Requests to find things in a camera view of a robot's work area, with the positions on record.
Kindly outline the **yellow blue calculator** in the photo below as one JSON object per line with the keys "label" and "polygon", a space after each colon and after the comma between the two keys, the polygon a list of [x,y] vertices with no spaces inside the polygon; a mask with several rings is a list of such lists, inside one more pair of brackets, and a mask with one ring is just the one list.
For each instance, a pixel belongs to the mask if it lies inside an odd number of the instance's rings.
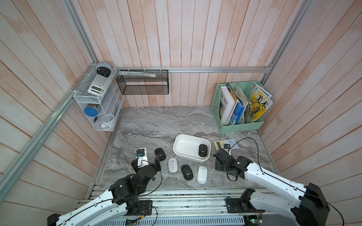
{"label": "yellow blue calculator", "polygon": [[239,149],[239,146],[236,144],[235,139],[226,139],[226,140],[214,141],[214,145],[216,147],[216,150],[218,150],[220,148],[224,148],[224,145],[230,145],[231,150]]}

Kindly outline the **yellow magazine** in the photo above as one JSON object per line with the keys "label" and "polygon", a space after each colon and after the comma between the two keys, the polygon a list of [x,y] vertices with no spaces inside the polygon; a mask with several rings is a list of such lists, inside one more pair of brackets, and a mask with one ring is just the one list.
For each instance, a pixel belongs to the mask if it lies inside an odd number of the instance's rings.
{"label": "yellow magazine", "polygon": [[258,120],[272,106],[272,95],[256,82],[251,82],[251,119]]}

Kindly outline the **white plastic storage box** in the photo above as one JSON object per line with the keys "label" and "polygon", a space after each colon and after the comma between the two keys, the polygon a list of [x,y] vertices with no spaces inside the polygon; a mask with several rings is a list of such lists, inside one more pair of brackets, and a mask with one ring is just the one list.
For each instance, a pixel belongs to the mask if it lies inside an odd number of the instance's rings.
{"label": "white plastic storage box", "polygon": [[[200,145],[206,146],[206,154],[203,154],[202,156],[199,155]],[[176,137],[173,144],[173,152],[177,157],[204,163],[210,157],[211,143],[204,138],[180,134]]]}

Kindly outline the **blue lidded jar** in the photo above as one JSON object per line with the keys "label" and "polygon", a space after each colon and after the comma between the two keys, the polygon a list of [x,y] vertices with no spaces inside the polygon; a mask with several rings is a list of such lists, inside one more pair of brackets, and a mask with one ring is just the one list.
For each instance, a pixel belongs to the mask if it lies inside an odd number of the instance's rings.
{"label": "blue lidded jar", "polygon": [[98,104],[89,104],[85,109],[84,113],[88,117],[96,117],[99,113]]}

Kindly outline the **white book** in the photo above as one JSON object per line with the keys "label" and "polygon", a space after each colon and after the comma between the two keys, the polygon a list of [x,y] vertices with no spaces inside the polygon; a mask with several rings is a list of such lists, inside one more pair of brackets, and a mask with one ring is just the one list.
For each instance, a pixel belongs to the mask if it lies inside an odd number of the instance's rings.
{"label": "white book", "polygon": [[233,113],[236,101],[226,86],[220,87],[219,119],[222,125],[227,125]]}

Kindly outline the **black ribbed mouse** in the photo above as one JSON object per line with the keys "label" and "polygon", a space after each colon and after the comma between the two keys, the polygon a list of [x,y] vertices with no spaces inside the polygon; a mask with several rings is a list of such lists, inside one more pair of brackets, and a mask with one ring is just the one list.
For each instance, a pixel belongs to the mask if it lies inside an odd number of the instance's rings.
{"label": "black ribbed mouse", "polygon": [[194,178],[193,172],[189,165],[183,165],[181,167],[181,170],[182,170],[182,174],[183,174],[183,177],[185,180],[189,181]]}

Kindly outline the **blue book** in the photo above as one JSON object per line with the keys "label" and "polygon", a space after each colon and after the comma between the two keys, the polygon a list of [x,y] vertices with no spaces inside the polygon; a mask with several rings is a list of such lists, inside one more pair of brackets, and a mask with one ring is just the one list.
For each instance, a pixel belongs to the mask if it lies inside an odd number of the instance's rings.
{"label": "blue book", "polygon": [[239,122],[240,118],[244,114],[244,110],[245,110],[244,105],[238,101],[231,117],[231,122],[233,125]]}

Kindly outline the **white grey mouse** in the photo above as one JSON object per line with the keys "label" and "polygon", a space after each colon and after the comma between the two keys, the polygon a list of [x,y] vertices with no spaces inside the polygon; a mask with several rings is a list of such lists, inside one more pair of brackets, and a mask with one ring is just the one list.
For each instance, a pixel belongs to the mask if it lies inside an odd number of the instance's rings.
{"label": "white grey mouse", "polygon": [[205,166],[199,166],[197,173],[197,182],[204,185],[207,181],[208,170]]}

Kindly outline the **green plastic file organizer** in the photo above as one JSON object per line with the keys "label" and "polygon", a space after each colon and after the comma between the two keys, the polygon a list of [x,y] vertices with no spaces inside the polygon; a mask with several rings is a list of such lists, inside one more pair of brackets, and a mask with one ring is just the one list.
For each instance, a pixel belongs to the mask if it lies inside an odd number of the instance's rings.
{"label": "green plastic file organizer", "polygon": [[271,107],[272,95],[260,82],[218,84],[211,105],[221,133],[258,130],[262,115]]}

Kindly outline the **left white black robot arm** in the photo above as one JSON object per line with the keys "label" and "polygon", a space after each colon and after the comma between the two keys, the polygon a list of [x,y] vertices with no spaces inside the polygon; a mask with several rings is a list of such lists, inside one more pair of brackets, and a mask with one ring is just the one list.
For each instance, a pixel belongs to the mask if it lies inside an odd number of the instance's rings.
{"label": "left white black robot arm", "polygon": [[135,174],[118,179],[108,190],[83,207],[64,215],[52,214],[47,217],[48,226],[99,226],[117,216],[136,216],[138,220],[151,215],[155,209],[152,200],[139,200],[144,196],[150,180],[155,180],[161,171],[160,156],[155,162],[146,163]]}

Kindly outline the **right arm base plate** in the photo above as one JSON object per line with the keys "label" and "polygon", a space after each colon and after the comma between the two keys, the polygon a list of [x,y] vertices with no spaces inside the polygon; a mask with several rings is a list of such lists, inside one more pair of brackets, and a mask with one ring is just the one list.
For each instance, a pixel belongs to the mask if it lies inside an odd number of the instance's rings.
{"label": "right arm base plate", "polygon": [[265,210],[257,210],[249,201],[240,198],[226,197],[226,208],[228,213],[264,213]]}

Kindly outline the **white ruler on basket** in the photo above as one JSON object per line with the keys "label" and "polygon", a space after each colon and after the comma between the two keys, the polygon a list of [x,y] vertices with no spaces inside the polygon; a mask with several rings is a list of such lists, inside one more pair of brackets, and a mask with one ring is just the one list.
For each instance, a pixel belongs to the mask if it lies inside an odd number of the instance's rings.
{"label": "white ruler on basket", "polygon": [[131,77],[151,77],[156,78],[156,73],[146,73],[146,72],[134,72],[134,71],[119,71],[118,75],[131,78]]}

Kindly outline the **round grey black speaker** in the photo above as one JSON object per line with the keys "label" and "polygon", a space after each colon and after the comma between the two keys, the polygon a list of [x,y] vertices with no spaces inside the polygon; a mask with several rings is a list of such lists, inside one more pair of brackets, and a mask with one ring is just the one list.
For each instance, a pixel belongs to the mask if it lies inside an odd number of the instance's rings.
{"label": "round grey black speaker", "polygon": [[108,78],[111,75],[112,67],[106,62],[100,62],[96,65],[96,72],[98,75]]}

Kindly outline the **white cup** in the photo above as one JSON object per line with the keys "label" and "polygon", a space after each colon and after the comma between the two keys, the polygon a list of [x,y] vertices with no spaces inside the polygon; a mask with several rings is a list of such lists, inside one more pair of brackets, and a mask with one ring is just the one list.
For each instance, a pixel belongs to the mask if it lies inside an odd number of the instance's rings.
{"label": "white cup", "polygon": [[113,114],[104,114],[100,119],[101,120],[100,127],[105,130],[111,129],[114,119],[115,116]]}

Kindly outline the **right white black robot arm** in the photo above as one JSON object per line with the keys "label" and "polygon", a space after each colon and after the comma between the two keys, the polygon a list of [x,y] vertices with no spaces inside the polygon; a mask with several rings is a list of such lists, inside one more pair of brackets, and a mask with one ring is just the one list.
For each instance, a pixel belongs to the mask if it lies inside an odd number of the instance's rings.
{"label": "right white black robot arm", "polygon": [[310,183],[305,186],[276,175],[243,156],[234,158],[224,149],[213,156],[216,170],[227,177],[258,183],[276,195],[265,195],[247,188],[239,199],[226,198],[229,213],[270,211],[295,220],[301,226],[324,226],[330,212],[321,189]]}

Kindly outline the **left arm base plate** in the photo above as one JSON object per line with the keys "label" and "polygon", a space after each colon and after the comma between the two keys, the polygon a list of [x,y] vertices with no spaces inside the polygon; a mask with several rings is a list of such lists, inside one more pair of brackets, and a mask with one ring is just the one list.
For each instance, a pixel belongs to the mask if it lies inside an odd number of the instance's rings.
{"label": "left arm base plate", "polygon": [[137,202],[127,202],[126,216],[149,216],[152,215],[152,200],[141,200]]}

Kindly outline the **white desk calculator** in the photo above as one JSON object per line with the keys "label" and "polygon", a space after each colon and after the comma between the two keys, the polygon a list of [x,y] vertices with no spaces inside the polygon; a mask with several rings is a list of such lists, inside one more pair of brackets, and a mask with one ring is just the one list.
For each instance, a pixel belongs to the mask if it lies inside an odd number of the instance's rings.
{"label": "white desk calculator", "polygon": [[110,83],[111,80],[108,77],[97,74],[89,86],[87,92],[98,97],[103,97],[106,94]]}

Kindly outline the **black logo mouse in box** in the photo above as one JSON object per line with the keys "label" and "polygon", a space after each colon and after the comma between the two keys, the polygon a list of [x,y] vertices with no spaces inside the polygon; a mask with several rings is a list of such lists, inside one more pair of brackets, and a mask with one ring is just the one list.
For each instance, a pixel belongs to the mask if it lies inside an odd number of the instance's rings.
{"label": "black logo mouse in box", "polygon": [[208,153],[208,147],[205,144],[200,144],[199,145],[199,156],[204,158],[207,157],[207,153]]}

